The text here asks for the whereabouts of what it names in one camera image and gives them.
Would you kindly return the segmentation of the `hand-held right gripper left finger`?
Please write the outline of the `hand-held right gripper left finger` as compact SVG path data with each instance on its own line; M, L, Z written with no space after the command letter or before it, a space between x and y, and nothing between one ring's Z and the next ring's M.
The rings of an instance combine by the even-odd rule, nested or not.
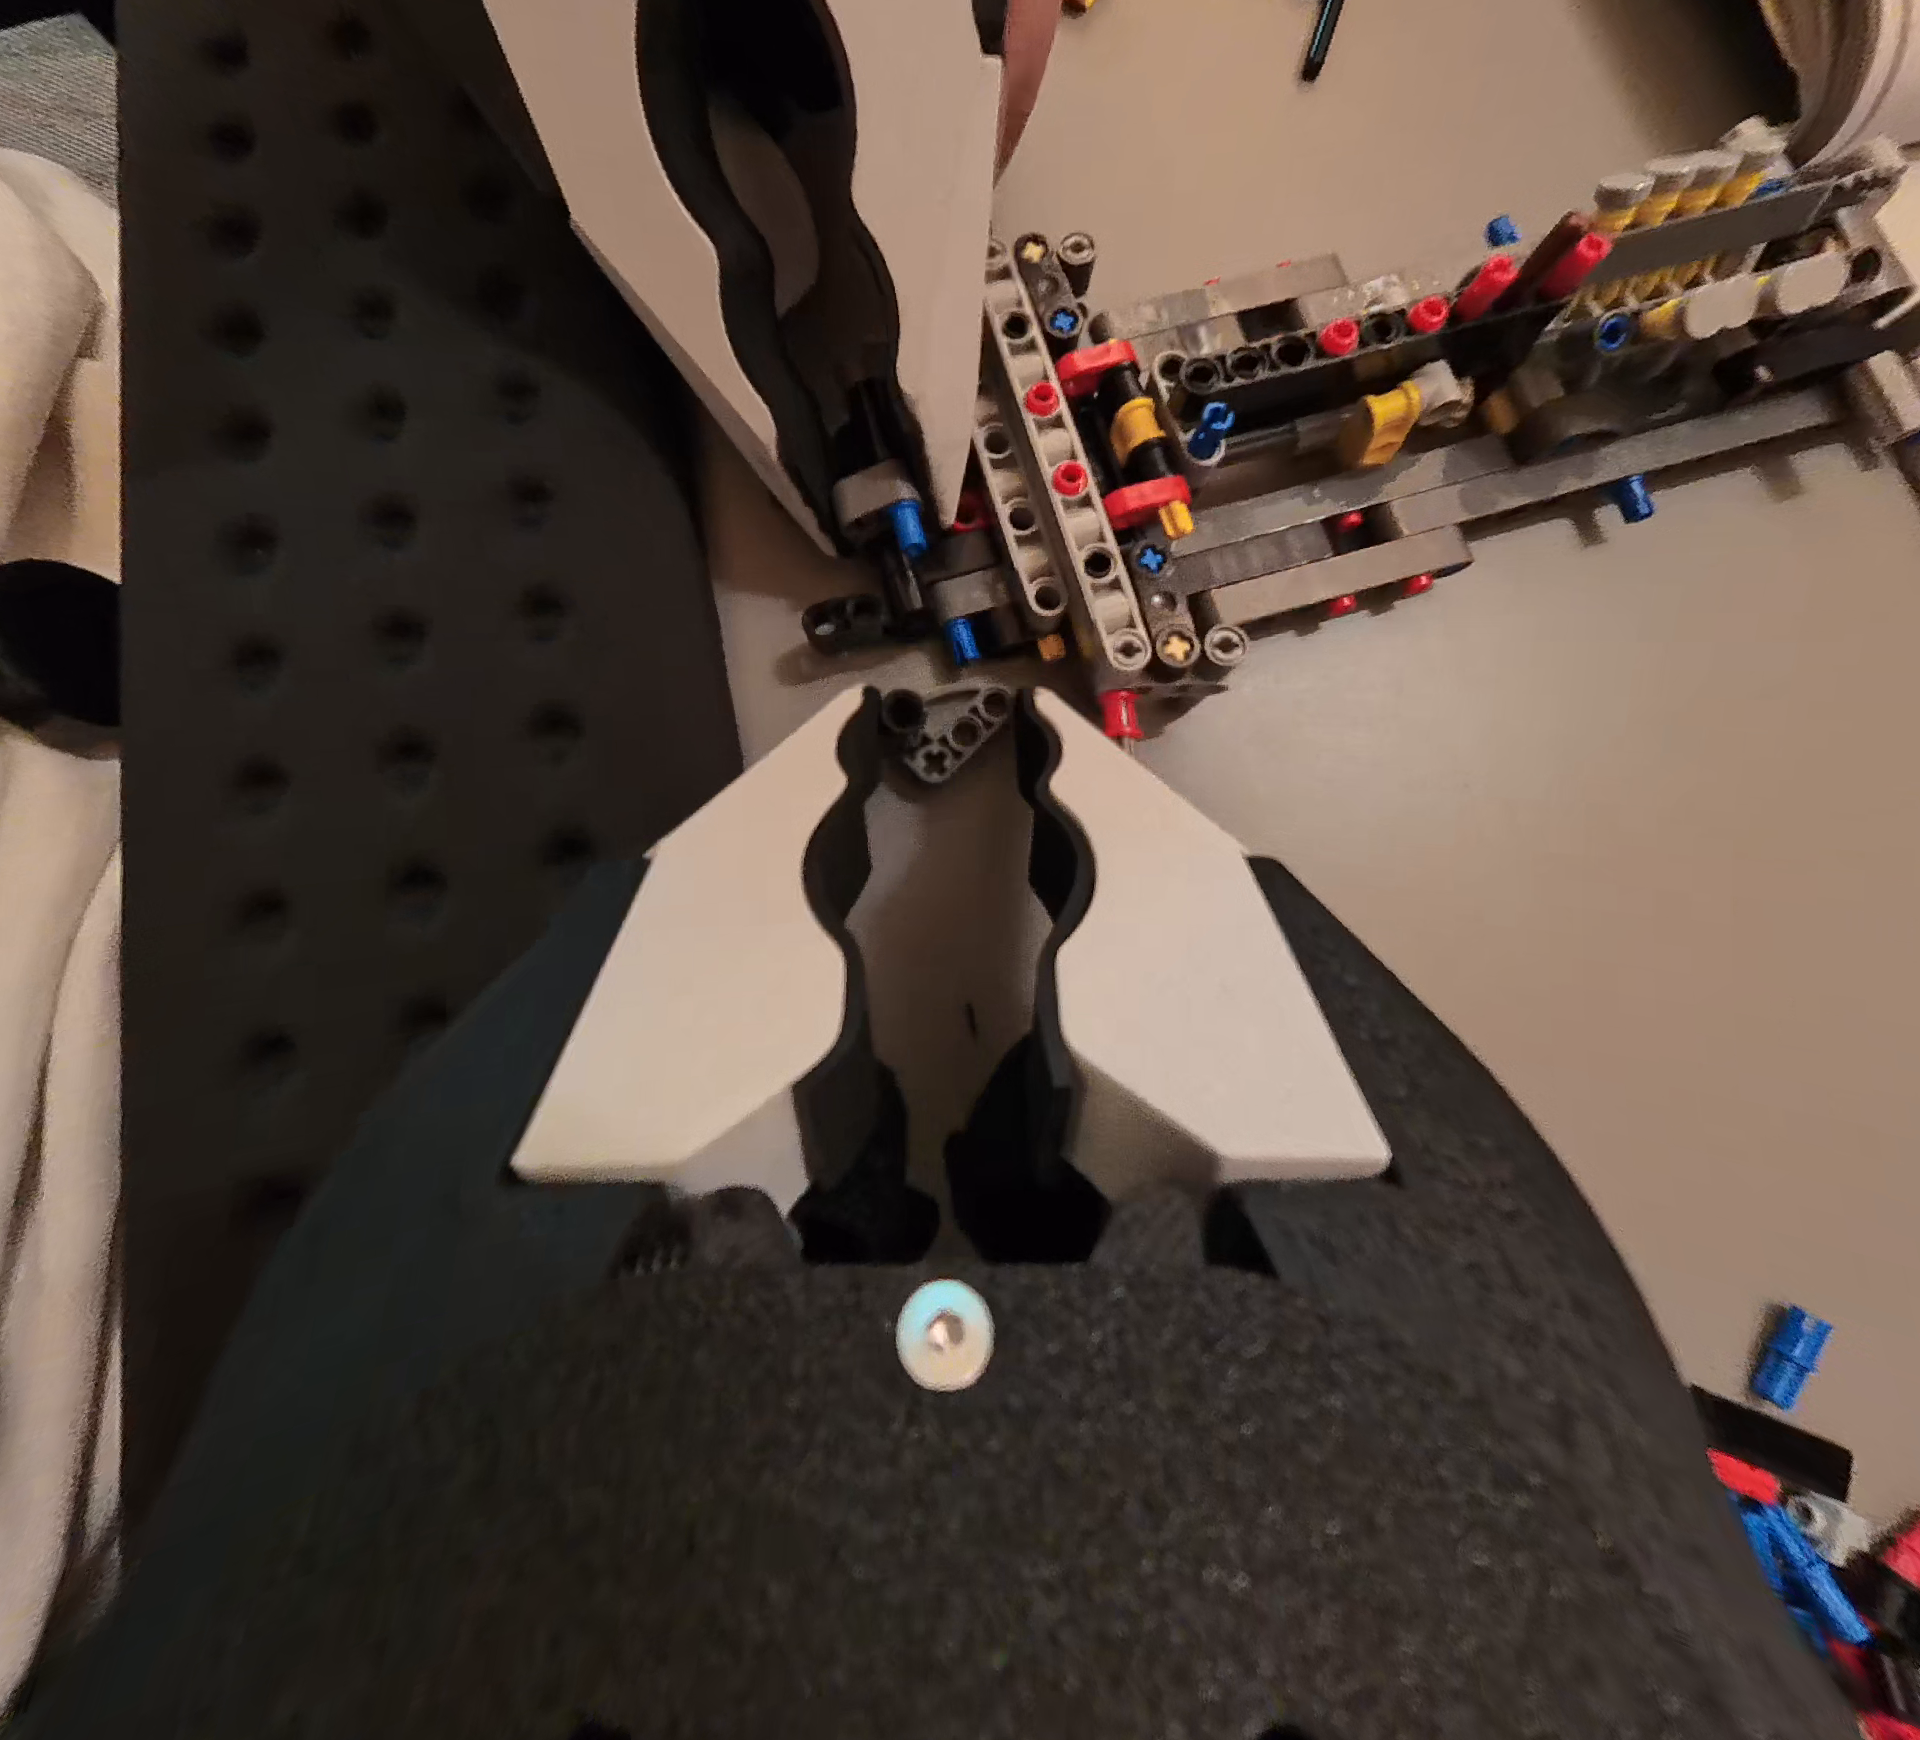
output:
M660 837L513 1151L532 1183L846 1181L883 1076L851 913L872 875L882 698L846 689Z

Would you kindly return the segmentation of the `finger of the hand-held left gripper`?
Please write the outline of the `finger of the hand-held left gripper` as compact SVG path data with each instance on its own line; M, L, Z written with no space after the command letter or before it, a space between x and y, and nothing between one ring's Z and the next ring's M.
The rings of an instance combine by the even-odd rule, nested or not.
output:
M827 554L872 232L827 0L479 0L574 232Z
M971 453L1001 64L971 0L823 0L851 73L851 204L900 323L898 379L943 525Z

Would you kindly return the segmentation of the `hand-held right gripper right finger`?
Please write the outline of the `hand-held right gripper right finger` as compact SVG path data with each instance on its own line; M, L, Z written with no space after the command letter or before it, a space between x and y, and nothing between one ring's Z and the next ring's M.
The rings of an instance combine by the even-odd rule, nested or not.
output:
M1020 698L1014 744L1049 929L1029 1030L947 1139L955 1221L1385 1175L1259 858L1051 689Z

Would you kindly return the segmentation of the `dark grey lego connector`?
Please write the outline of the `dark grey lego connector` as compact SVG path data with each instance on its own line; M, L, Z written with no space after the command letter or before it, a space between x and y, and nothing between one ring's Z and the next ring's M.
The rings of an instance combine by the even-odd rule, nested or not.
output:
M924 788L942 788L996 740L1014 714L1014 689L997 682L954 682L935 689L890 688L880 700L883 745Z

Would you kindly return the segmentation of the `grey lego car chassis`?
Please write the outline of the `grey lego car chassis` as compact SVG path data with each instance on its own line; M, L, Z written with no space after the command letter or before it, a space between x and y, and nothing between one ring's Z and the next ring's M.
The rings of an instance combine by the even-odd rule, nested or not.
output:
M1074 659L1126 742L1255 634L1423 594L1505 518L1637 525L1668 475L1849 424L1914 475L1914 181L1891 143L1797 166L1744 120L1538 240L1493 222L1450 278L1320 257L1102 313L1088 235L991 239L958 512L851 512L876 586L805 608L803 643L924 643L955 682Z

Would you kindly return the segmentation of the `pile of small lego pieces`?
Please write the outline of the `pile of small lego pieces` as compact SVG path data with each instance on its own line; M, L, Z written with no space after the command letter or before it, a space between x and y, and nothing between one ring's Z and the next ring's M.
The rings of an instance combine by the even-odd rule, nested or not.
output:
M1860 1737L1918 1734L1918 1511L1853 1507L1852 1452L1692 1389L1715 1482L1763 1579L1849 1699Z

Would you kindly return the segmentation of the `black dotted pad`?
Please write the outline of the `black dotted pad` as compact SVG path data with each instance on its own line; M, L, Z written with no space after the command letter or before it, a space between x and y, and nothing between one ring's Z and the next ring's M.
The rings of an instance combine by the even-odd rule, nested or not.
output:
M356 1118L742 765L678 372L479 0L116 0L122 1495Z

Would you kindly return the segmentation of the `black round disc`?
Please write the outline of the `black round disc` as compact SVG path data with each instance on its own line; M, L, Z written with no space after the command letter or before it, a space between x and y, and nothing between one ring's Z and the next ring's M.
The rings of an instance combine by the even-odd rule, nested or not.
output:
M2 719L70 748L120 738L120 586L58 560L2 566Z

